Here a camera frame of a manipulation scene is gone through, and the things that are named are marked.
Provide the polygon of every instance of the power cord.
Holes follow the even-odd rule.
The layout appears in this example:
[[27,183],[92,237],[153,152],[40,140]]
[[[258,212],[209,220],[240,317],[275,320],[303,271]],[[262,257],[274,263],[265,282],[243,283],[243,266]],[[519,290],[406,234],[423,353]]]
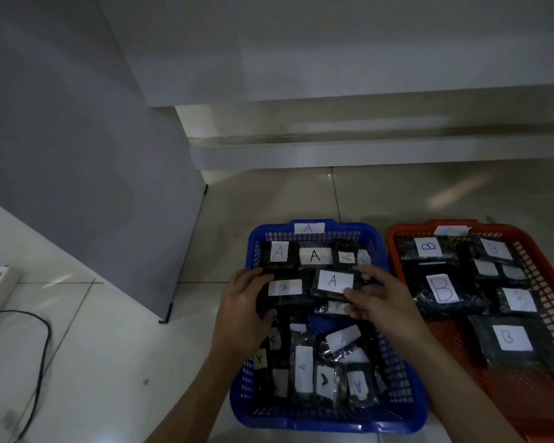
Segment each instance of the power cord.
[[47,347],[51,341],[51,324],[45,320],[43,317],[39,317],[37,314],[30,313],[28,311],[19,311],[18,309],[3,309],[1,313],[21,313],[25,315],[30,315],[35,317],[37,320],[41,320],[43,324],[47,327],[47,339],[45,339],[45,345],[43,347],[43,355],[41,356],[41,365],[39,366],[39,376],[37,377],[37,387],[35,388],[35,400],[33,401],[33,408],[30,411],[29,419],[26,421],[25,427],[22,429],[15,441],[20,441],[29,430],[33,419],[35,418],[35,413],[37,411],[37,404],[39,403],[39,395],[41,394],[41,385],[43,384],[44,369],[45,369],[45,358],[47,357]]

